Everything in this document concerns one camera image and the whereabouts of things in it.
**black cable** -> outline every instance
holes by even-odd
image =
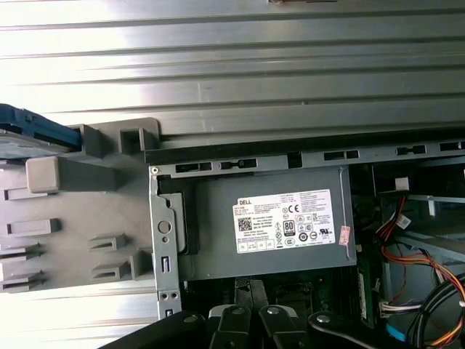
[[[462,273],[456,277],[461,282],[461,284],[465,283],[465,273]],[[418,310],[417,316],[414,318],[414,320],[408,327],[407,332],[405,334],[408,337],[409,332],[412,329],[414,329],[413,338],[411,342],[417,348],[423,347],[426,323],[428,322],[428,319],[431,316],[431,314],[438,307],[440,307],[441,304],[443,304],[446,300],[451,298],[456,292],[457,292],[457,288],[455,287],[455,285],[452,284],[450,280],[447,280],[429,293],[423,305]]]

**rectangular slot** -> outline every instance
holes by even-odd
[[[87,242],[90,252],[116,251],[126,246],[124,234],[97,236]]]
[[[120,131],[120,152],[127,155],[137,154],[140,149],[140,136],[138,129],[125,129]]]
[[[346,151],[346,158],[347,159],[358,159],[360,158],[360,154],[358,151]]]
[[[176,173],[210,171],[210,170],[211,170],[211,162],[176,165]]]
[[[129,273],[129,264],[127,262],[113,263],[107,265],[98,265],[92,269],[92,280],[118,281]]]
[[[22,200],[24,198],[40,198],[42,196],[48,196],[48,193],[32,194],[27,188],[3,190],[4,200]]]
[[[288,153],[288,168],[300,169],[302,167],[302,153],[297,151],[295,153]]]
[[[344,151],[333,151],[331,153],[324,153],[323,154],[325,161],[333,161],[333,160],[344,160]]]
[[[426,154],[426,146],[425,145],[414,145],[412,148],[401,147],[397,148],[398,156],[407,155],[409,153],[412,154]]]
[[[93,277],[93,279],[99,279],[99,278],[115,278],[116,277],[116,272],[114,271],[108,271],[107,273],[101,273],[97,274]]]
[[[239,169],[253,169],[256,167],[256,159],[242,159],[238,162],[227,161],[222,162],[219,165],[220,169],[232,169],[233,167],[237,167]]]
[[[26,237],[40,236],[60,230],[60,221],[52,220],[31,220],[29,222],[16,222],[7,224],[0,228],[0,235]]]
[[[451,143],[440,143],[440,151],[459,151],[462,149],[462,143],[451,142]]]
[[[256,167],[256,159],[239,160],[238,167],[240,169],[253,169]]]
[[[170,273],[171,272],[171,264],[169,262],[169,257],[162,257],[161,258],[161,272],[162,273]]]

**ventilation slot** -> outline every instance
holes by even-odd
[[[176,173],[211,171],[211,162],[176,165]]]
[[[414,145],[412,148],[407,148],[407,147],[397,148],[398,156],[408,155],[409,153],[426,154],[426,146],[425,145]]]
[[[325,161],[358,159],[360,154],[358,151],[333,151],[323,154]]]
[[[222,162],[220,164],[220,169],[232,169],[233,167],[239,169],[253,169],[256,167],[256,159],[244,159],[238,162]]]

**yellow wire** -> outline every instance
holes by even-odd
[[[433,262],[431,260],[428,260],[427,258],[408,258],[408,257],[397,257],[397,256],[394,256],[394,257],[388,257],[390,260],[393,260],[395,262],[403,262],[404,264],[418,264],[418,263],[425,263],[425,264],[428,264],[428,265],[431,265],[433,268],[437,268],[437,269],[440,269],[443,273],[446,273],[450,276],[450,278],[452,280],[454,280],[454,282],[456,283],[456,285],[454,286],[457,286],[460,294],[461,294],[461,298],[463,300],[465,300],[465,289],[463,288],[461,282],[456,278],[456,276],[449,270],[447,269],[444,265],[441,265],[441,264],[438,264],[436,262]],[[462,328],[462,325],[463,325],[463,321],[460,320],[460,322],[458,323],[458,325],[450,332],[444,334],[441,338],[435,340],[433,343],[431,343],[430,345],[431,346],[436,346],[436,345],[440,345],[440,344],[443,344],[445,341],[449,340],[452,336],[454,336],[458,331],[461,330]]]

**metal panel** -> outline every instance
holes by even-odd
[[[162,146],[463,122],[461,0],[0,1],[2,101]]]
[[[8,314],[0,340],[5,348],[98,348],[156,321],[155,301],[153,280],[0,294]]]

